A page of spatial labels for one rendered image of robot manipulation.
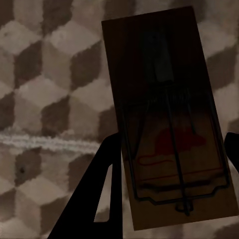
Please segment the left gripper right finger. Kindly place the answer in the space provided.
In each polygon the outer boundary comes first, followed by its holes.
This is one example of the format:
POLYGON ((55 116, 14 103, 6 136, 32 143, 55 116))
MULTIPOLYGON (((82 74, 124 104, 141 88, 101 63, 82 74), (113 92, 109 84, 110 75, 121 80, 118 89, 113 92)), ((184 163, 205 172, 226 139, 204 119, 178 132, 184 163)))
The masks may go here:
POLYGON ((228 132, 224 141, 226 155, 239 173, 239 134, 228 132))

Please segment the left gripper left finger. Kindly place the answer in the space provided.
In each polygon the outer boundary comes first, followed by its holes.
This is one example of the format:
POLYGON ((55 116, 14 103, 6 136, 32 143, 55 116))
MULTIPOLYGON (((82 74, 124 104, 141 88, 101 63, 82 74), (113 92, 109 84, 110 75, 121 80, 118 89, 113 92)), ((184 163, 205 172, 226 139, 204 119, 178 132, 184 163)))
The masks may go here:
POLYGON ((48 239, 123 239, 120 132, 105 138, 48 239), (110 219, 94 222, 111 164, 110 219))

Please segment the mousetrap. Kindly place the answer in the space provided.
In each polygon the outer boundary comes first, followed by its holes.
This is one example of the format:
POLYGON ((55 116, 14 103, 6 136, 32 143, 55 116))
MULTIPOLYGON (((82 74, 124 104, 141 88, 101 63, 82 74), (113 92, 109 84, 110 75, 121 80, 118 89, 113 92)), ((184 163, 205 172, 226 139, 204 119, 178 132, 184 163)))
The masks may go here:
POLYGON ((101 23, 134 231, 239 216, 193 6, 101 23))

